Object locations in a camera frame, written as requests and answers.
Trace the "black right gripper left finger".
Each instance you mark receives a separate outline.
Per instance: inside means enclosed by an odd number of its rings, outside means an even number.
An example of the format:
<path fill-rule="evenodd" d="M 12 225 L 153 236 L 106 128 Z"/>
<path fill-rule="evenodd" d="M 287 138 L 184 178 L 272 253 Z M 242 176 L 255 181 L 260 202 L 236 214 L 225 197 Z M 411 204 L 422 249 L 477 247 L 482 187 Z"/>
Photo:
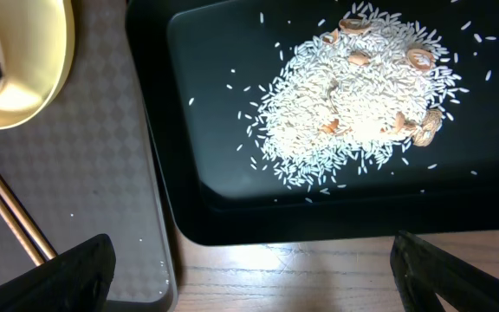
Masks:
<path fill-rule="evenodd" d="M 0 311 L 101 311 L 116 256 L 99 234 L 0 286 Z"/>

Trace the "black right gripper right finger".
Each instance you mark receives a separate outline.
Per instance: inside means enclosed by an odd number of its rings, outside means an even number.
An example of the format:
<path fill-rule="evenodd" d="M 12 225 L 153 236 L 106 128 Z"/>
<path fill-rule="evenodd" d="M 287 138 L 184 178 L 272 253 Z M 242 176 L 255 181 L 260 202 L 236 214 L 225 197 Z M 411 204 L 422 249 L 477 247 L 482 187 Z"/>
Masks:
<path fill-rule="evenodd" d="M 499 279 L 407 231 L 395 236 L 390 255 L 406 312 L 499 311 Z"/>

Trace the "yellow round plate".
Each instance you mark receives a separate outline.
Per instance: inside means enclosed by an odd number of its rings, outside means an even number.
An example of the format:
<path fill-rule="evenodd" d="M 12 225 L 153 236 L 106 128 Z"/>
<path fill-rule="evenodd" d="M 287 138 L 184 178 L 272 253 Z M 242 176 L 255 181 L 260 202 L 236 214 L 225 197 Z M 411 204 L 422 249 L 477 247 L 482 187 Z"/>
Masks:
<path fill-rule="evenodd" d="M 0 130 L 39 114 L 59 94 L 74 59 L 70 0 L 0 0 Z"/>

